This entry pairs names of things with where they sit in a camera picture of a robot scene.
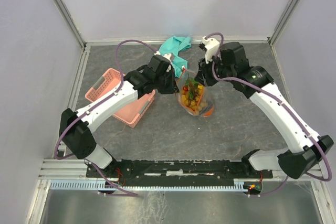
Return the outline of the yellow lemon fruit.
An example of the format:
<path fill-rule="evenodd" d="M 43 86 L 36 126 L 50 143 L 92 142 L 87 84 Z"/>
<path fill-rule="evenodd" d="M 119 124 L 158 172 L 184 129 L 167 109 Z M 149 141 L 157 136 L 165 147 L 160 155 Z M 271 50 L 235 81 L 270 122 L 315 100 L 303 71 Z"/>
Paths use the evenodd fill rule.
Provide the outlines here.
<path fill-rule="evenodd" d="M 201 95 L 204 91 L 204 86 L 203 85 L 198 85 L 196 88 L 197 94 Z"/>

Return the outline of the longan bunch with leaves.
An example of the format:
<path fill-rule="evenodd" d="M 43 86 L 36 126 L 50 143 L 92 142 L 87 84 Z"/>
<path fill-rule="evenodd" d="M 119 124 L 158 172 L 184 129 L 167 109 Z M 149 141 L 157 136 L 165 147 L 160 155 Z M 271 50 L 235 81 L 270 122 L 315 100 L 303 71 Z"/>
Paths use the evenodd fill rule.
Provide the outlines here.
<path fill-rule="evenodd" d="M 182 86 L 181 104 L 194 114 L 198 114 L 201 109 L 205 108 L 204 102 L 202 102 L 205 87 L 203 93 L 199 95 L 196 92 L 196 88 L 198 85 L 202 84 L 189 77 L 186 79 L 185 83 Z M 188 86 L 189 91 L 184 91 L 184 86 Z"/>

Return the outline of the clear zip top bag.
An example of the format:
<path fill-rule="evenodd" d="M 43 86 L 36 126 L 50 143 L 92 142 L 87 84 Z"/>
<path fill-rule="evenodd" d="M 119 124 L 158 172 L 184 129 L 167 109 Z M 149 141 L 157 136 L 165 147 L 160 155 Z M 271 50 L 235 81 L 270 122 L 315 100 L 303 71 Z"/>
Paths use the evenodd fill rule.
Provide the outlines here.
<path fill-rule="evenodd" d="M 196 81 L 195 77 L 194 71 L 183 68 L 176 81 L 179 89 L 177 101 L 190 115 L 208 117 L 214 111 L 214 102 L 208 87 Z"/>

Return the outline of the orange tangerine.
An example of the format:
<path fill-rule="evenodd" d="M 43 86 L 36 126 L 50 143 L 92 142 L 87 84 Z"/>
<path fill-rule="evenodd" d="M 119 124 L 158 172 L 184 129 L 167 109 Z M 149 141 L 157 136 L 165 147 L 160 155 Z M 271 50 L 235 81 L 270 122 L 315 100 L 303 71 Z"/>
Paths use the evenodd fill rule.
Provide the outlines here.
<path fill-rule="evenodd" d="M 213 114 L 213 111 L 214 111 L 214 107 L 211 107 L 208 110 L 203 111 L 202 114 L 201 114 L 201 116 L 208 117 L 208 116 L 210 116 L 210 115 Z"/>

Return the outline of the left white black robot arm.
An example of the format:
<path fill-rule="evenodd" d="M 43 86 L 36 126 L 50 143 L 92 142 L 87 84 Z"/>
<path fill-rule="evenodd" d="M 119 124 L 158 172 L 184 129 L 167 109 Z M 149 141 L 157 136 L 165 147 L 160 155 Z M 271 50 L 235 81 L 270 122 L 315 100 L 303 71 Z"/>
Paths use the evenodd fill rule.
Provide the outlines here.
<path fill-rule="evenodd" d="M 114 158 L 93 137 L 93 132 L 126 105 L 157 90 L 160 94 L 178 93 L 172 67 L 173 54 L 154 55 L 148 64 L 127 73 L 119 86 L 77 111 L 66 109 L 61 115 L 59 139 L 77 159 L 86 159 L 105 177 L 116 171 Z"/>

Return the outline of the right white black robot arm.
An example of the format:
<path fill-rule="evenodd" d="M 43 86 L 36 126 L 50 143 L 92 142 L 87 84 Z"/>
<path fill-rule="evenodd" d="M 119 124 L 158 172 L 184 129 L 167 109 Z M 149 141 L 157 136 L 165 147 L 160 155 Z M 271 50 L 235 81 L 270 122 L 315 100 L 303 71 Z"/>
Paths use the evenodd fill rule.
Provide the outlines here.
<path fill-rule="evenodd" d="M 298 179 L 324 161 L 327 177 L 319 179 L 330 181 L 332 172 L 326 154 L 334 145 L 333 139 L 320 135 L 298 115 L 271 75 L 263 67 L 249 64 L 244 47 L 238 42 L 221 44 L 215 38 L 202 39 L 199 47 L 205 57 L 198 62 L 196 80 L 210 87 L 220 81 L 230 82 L 264 112 L 287 144 L 280 150 L 252 151 L 241 164 L 243 175 L 254 177 L 268 169 Z"/>

